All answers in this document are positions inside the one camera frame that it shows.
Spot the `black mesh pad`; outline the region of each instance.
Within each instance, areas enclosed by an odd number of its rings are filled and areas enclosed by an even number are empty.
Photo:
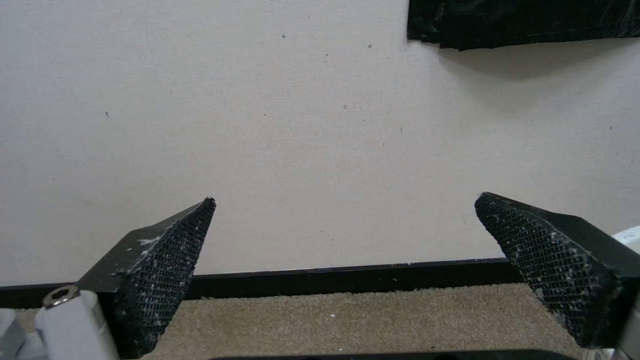
[[[215,208],[206,199],[131,231],[78,282],[98,294],[122,358],[156,347],[189,288]]]
[[[640,282],[640,256],[585,220],[492,193],[476,214],[582,347],[615,347]]]

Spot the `black bar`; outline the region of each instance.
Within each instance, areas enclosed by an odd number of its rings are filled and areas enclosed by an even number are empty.
[[[437,261],[219,275],[196,275],[185,300],[327,293],[368,293],[522,282],[506,259]],[[0,307],[42,306],[50,291],[67,285],[0,288]]]

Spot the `carpet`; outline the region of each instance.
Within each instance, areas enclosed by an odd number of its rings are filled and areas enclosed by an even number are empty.
[[[36,310],[19,318],[33,328]],[[524,284],[184,301],[144,360],[531,348],[582,350]]]

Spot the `white wall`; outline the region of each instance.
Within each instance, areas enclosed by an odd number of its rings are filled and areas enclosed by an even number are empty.
[[[199,274],[499,257],[483,190],[640,222],[640,42],[439,51],[406,10],[0,3],[0,286],[206,195]]]

